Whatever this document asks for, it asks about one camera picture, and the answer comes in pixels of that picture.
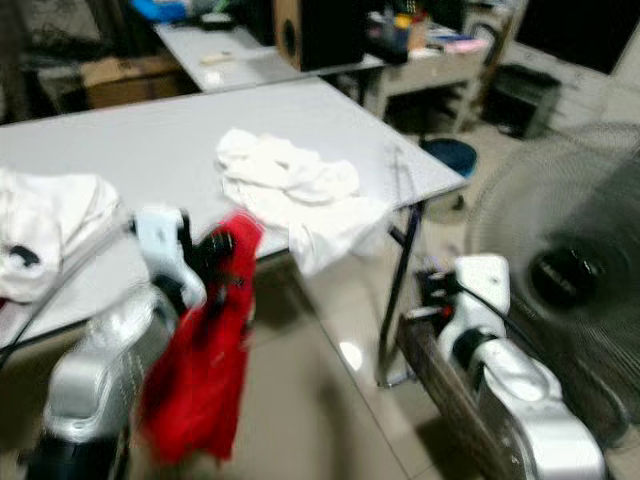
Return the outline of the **red garment white stripes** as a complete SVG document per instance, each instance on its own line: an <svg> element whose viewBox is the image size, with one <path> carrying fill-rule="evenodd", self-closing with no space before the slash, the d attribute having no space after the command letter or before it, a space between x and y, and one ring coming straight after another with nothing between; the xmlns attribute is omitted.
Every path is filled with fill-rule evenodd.
<svg viewBox="0 0 640 480"><path fill-rule="evenodd" d="M148 372L140 426L151 460L178 465L192 454L227 462L233 456L250 362L250 319L261 221L239 207L210 239L227 236L230 250L198 268L211 293L180 316L175 334Z"/></svg>

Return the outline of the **white crumpled garment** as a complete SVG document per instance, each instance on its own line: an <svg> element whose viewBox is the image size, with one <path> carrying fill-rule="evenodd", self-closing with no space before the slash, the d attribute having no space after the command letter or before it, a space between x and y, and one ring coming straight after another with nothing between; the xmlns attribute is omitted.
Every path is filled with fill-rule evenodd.
<svg viewBox="0 0 640 480"><path fill-rule="evenodd" d="M271 134L232 129L215 147L225 195L283 233L306 276L387 243L392 204L361 193L355 165Z"/></svg>

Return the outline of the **white table black legs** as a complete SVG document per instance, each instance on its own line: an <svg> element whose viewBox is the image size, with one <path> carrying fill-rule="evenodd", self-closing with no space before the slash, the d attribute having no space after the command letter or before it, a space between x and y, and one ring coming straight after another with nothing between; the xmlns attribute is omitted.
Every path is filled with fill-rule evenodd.
<svg viewBox="0 0 640 480"><path fill-rule="evenodd" d="M215 155L232 129L274 134L349 161L362 195L394 209L465 186L460 174L316 78L1 125L0 165L36 175L97 175L119 193L123 210L172 205L188 212L193 230L206 230L236 206L221 191Z"/></svg>

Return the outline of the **blue round stool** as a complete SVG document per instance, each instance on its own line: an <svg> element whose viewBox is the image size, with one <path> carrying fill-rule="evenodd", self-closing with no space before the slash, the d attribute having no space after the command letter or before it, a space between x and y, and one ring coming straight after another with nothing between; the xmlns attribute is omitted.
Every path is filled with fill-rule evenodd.
<svg viewBox="0 0 640 480"><path fill-rule="evenodd" d="M470 178L477 165L477 151L470 143L452 138L435 138L420 143L422 150L463 178Z"/></svg>

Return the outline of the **white garment red blue trim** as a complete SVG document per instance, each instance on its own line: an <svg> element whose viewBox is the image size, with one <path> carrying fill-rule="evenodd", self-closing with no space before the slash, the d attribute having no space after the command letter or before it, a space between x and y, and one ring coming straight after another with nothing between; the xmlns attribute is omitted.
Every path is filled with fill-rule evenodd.
<svg viewBox="0 0 640 480"><path fill-rule="evenodd" d="M40 300L69 257L116 223L122 197L95 174L0 170L0 297Z"/></svg>

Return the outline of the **round grey floor fan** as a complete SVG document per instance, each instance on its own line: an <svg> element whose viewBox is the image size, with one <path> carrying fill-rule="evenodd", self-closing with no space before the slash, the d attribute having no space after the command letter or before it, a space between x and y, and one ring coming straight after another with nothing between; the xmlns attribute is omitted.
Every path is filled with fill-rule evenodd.
<svg viewBox="0 0 640 480"><path fill-rule="evenodd" d="M468 215L470 253L509 265L509 325L607 448L640 428L640 123L525 143Z"/></svg>

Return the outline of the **cardboard box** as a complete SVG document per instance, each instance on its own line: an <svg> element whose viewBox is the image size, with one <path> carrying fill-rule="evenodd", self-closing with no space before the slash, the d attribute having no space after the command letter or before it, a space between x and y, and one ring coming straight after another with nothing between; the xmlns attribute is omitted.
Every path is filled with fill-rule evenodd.
<svg viewBox="0 0 640 480"><path fill-rule="evenodd" d="M79 65L87 104L92 109L146 102L197 92L172 55L104 58Z"/></svg>

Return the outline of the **long grey table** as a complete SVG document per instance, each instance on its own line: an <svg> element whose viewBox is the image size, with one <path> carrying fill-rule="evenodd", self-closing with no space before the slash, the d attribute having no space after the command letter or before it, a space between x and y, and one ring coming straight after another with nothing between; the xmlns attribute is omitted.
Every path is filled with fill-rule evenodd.
<svg viewBox="0 0 640 480"><path fill-rule="evenodd" d="M308 77L365 72L385 65L383 60L366 54L358 64L301 72L289 65L275 47L259 44L243 27L230 31L205 31L192 26L155 24L154 32L170 55L186 70L187 76L205 93L248 90L265 84L298 81ZM230 52L236 59L214 67L205 67L201 64L201 59L212 52Z"/></svg>

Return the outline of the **black crate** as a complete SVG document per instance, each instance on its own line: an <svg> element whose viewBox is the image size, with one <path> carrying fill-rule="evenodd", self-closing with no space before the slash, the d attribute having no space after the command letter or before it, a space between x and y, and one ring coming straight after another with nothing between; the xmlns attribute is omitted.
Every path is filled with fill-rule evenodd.
<svg viewBox="0 0 640 480"><path fill-rule="evenodd" d="M481 119L517 140L544 136L561 86L559 79L539 70L500 65L486 93Z"/></svg>

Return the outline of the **grey cluttered desk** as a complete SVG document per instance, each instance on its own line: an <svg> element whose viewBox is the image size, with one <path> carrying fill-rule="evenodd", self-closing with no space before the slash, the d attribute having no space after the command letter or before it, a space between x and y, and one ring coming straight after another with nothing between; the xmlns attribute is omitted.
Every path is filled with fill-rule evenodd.
<svg viewBox="0 0 640 480"><path fill-rule="evenodd" d="M474 114L472 104L483 91L486 69L506 45L509 33L480 22L461 35L454 29L428 22L421 26L421 31L428 35L426 38L430 40L435 33L442 33L444 42L428 42L421 49L403 50L396 45L394 28L394 24L379 20L367 29L367 51L383 61L383 65L366 74L358 102L381 119L393 97L460 86L460 105L454 110L451 129L461 131Z"/></svg>

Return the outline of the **blue flat item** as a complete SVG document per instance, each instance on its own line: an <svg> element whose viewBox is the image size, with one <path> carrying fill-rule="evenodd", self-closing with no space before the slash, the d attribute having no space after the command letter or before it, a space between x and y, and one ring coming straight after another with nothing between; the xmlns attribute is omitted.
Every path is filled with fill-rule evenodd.
<svg viewBox="0 0 640 480"><path fill-rule="evenodd" d="M168 24L189 17L191 0L131 0L133 9L152 24Z"/></svg>

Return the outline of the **brown black wooden speaker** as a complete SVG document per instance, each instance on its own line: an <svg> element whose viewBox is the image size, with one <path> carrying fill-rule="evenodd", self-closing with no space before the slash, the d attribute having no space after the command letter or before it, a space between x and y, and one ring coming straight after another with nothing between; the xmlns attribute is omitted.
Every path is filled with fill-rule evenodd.
<svg viewBox="0 0 640 480"><path fill-rule="evenodd" d="M364 60L361 0L271 0L276 51L301 72Z"/></svg>

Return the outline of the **black monitor screen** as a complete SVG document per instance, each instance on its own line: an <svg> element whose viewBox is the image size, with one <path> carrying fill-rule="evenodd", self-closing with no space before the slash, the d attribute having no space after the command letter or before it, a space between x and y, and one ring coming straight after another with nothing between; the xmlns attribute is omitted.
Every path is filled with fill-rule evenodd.
<svg viewBox="0 0 640 480"><path fill-rule="evenodd" d="M527 0L517 44L609 76L640 26L640 0Z"/></svg>

